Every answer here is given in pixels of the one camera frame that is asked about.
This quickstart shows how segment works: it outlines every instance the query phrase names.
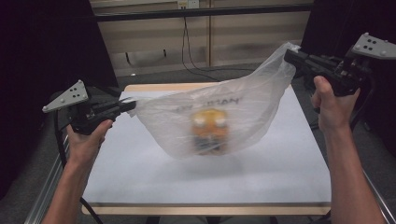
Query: electrical outlet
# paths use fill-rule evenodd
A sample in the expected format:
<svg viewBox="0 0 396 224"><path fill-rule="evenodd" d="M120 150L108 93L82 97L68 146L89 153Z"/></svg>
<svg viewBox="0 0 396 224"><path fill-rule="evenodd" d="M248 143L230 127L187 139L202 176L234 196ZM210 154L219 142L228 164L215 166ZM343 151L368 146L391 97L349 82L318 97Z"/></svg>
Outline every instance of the electrical outlet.
<svg viewBox="0 0 396 224"><path fill-rule="evenodd" d="M187 8L189 8L188 0L179 0L179 1L177 1L177 7L178 7L178 9L187 9Z"/></svg>
<svg viewBox="0 0 396 224"><path fill-rule="evenodd" d="M199 0L189 0L188 8L199 8Z"/></svg>

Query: plastic bag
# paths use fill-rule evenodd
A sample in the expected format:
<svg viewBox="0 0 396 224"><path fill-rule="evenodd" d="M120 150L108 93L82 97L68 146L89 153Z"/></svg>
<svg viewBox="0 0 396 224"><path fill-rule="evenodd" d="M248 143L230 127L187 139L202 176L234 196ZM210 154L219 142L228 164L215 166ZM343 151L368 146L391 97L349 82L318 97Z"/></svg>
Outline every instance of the plastic bag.
<svg viewBox="0 0 396 224"><path fill-rule="evenodd" d="M268 131L295 73L286 43L246 77L138 101L135 113L170 156L222 155L257 143Z"/></svg>

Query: white tabletop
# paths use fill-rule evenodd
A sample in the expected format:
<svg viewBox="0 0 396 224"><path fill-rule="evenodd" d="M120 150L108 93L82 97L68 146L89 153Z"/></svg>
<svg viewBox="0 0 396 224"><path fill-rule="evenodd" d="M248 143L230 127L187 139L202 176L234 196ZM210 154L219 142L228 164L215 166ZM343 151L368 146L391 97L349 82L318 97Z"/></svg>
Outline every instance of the white tabletop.
<svg viewBox="0 0 396 224"><path fill-rule="evenodd" d="M127 91L126 96L165 92ZM121 114L106 135L83 197L118 205L329 204L328 167L288 87L256 145L223 156L168 156L137 117Z"/></svg>

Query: forearm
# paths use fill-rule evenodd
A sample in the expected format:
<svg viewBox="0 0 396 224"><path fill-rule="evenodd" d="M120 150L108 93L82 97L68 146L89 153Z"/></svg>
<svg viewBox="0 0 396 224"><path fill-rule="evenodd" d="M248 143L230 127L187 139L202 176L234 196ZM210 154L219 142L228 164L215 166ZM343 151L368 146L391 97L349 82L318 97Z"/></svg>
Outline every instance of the forearm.
<svg viewBox="0 0 396 224"><path fill-rule="evenodd" d="M332 223L384 223L348 127L325 133L332 178Z"/></svg>
<svg viewBox="0 0 396 224"><path fill-rule="evenodd" d="M81 197L89 169L69 162L64 168L43 223L76 223Z"/></svg>

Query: black curtain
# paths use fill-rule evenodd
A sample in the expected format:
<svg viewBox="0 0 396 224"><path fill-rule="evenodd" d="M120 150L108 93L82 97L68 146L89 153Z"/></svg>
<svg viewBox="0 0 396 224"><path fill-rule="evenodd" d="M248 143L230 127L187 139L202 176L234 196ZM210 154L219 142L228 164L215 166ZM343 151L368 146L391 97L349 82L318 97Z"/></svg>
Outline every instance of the black curtain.
<svg viewBox="0 0 396 224"><path fill-rule="evenodd" d="M0 9L0 198L35 149L56 91L79 78L118 86L88 0L6 1Z"/></svg>
<svg viewBox="0 0 396 224"><path fill-rule="evenodd" d="M396 1L317 0L311 12L302 43L310 54L344 57L359 37L368 32L396 44ZM372 60L377 83L374 100L364 116L396 156L396 61ZM364 97L369 85L364 85Z"/></svg>

